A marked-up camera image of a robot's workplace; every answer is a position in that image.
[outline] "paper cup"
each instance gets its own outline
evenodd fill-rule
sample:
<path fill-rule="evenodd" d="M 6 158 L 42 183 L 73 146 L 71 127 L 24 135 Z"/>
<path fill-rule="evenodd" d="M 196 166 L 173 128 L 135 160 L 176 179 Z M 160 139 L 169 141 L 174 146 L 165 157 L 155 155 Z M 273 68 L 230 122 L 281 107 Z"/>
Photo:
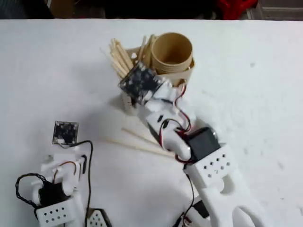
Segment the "paper cup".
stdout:
<path fill-rule="evenodd" d="M 151 47 L 152 64 L 159 73 L 176 73 L 187 70 L 193 59 L 190 40 L 179 33 L 164 33 Z"/>

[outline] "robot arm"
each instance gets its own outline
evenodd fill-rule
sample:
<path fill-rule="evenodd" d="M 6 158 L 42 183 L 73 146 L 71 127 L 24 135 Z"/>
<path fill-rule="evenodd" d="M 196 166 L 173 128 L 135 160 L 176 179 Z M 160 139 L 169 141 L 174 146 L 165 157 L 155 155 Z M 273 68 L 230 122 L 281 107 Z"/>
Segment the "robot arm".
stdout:
<path fill-rule="evenodd" d="M 189 210 L 191 226 L 232 227 L 237 221 L 241 227 L 249 226 L 241 214 L 233 215 L 239 209 L 256 227 L 271 226 L 244 183 L 230 147 L 221 147 L 210 127 L 196 125 L 195 113 L 182 99 L 185 86 L 181 91 L 172 87 L 169 80 L 156 76 L 141 62 L 119 86 L 141 105 L 144 114 L 139 113 L 139 116 L 159 144 L 186 164 L 184 172 L 192 180 L 206 208 L 206 215 L 197 214 L 194 208 Z M 219 181 L 224 182 L 222 191 L 216 187 Z"/>

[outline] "wooden holder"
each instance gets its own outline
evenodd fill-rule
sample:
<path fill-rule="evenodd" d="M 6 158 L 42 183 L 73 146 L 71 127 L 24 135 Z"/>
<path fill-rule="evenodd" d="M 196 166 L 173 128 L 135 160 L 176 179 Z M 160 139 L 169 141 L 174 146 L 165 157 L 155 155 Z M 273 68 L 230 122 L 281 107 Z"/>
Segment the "wooden holder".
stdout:
<path fill-rule="evenodd" d="M 136 48 L 132 48 L 132 49 L 127 49 L 126 52 L 127 54 L 130 56 L 133 55 L 133 53 L 135 53 L 136 55 L 138 55 L 139 50 L 141 47 L 136 47 Z M 191 73 L 195 68 L 195 60 L 194 57 L 192 58 L 192 61 L 190 63 L 189 69 L 183 71 L 183 72 L 177 72 L 177 73 L 173 73 L 173 74 L 160 74 L 160 76 L 165 77 L 170 79 L 171 83 L 173 86 L 177 87 L 182 83 L 188 83 Z"/>

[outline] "white tabletop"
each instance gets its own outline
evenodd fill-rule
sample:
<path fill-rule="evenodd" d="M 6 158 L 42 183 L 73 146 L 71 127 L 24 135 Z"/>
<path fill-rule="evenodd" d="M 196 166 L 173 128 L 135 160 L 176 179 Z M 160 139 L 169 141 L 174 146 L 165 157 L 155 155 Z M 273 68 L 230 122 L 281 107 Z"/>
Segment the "white tabletop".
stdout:
<path fill-rule="evenodd" d="M 303 225 L 302 22 L 89 19 L 0 21 L 1 226 L 38 226 L 15 181 L 62 151 L 51 145 L 56 120 L 79 122 L 78 141 L 94 142 L 91 207 L 104 208 L 115 227 L 174 223 L 191 196 L 182 165 L 99 139 L 135 143 L 120 129 L 137 124 L 121 111 L 118 79 L 100 48 L 112 37 L 130 48 L 168 31 L 193 43 L 186 97 L 198 116 L 231 145 L 275 226 Z M 25 197 L 29 181 L 21 182 Z"/>

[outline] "black wire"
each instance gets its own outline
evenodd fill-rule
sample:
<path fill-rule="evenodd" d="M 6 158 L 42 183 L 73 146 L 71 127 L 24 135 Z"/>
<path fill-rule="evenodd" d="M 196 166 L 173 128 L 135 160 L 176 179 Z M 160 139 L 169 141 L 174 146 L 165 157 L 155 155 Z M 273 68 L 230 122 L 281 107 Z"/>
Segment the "black wire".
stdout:
<path fill-rule="evenodd" d="M 191 201 L 191 203 L 190 203 L 190 206 L 188 207 L 188 209 L 185 211 L 185 213 L 184 213 L 184 215 L 183 215 L 182 227 L 185 226 L 185 217 L 186 217 L 187 213 L 189 212 L 190 208 L 193 207 L 193 205 L 194 205 L 194 200 L 195 200 L 195 193 L 194 193 L 193 183 L 191 182 L 189 175 L 186 174 L 186 177 L 188 178 L 188 180 L 189 180 L 189 182 L 190 182 L 191 191 L 192 191 L 192 194 L 193 194 L 193 199 L 192 199 L 192 201 Z"/>
<path fill-rule="evenodd" d="M 29 174 L 23 174 L 20 177 L 18 177 L 16 184 L 15 184 L 15 188 L 16 188 L 16 197 L 20 200 L 22 200 L 23 202 L 31 205 L 34 208 L 34 214 L 35 217 L 37 218 L 37 214 L 36 214 L 36 210 L 39 208 L 33 201 L 31 200 L 27 200 L 24 197 L 22 197 L 19 193 L 19 183 L 21 181 L 22 178 L 28 177 L 28 176 L 35 176 L 37 178 L 39 178 L 43 183 L 47 182 L 46 178 L 41 175 L 41 174 L 35 174 L 35 173 L 29 173 Z"/>
<path fill-rule="evenodd" d="M 82 142 L 70 144 L 69 147 L 72 148 L 72 147 L 81 145 L 81 144 L 83 144 L 83 143 L 89 143 L 89 144 L 90 144 L 89 173 L 88 173 L 89 197 L 88 197 L 88 200 L 87 200 L 87 208 L 86 208 L 85 220 L 84 220 L 84 226 L 87 227 L 87 219 L 88 219 L 88 217 L 89 217 L 89 204 L 90 204 L 90 197 L 91 197 L 90 166 L 91 166 L 91 158 L 92 158 L 92 156 L 93 156 L 94 145 L 93 145 L 92 141 L 90 141 L 90 140 L 85 140 L 85 141 L 82 141 Z"/>

